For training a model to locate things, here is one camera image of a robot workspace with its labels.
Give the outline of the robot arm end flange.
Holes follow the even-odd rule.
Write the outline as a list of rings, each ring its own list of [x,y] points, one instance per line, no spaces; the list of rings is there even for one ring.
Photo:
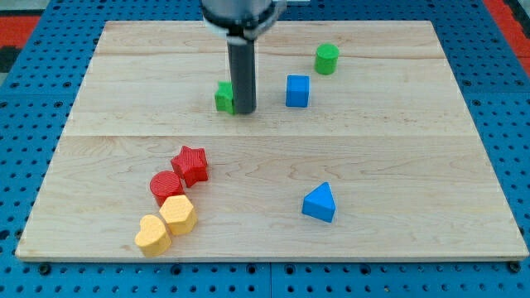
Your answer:
[[[200,0],[205,25],[233,45],[257,40],[286,8],[280,0]]]

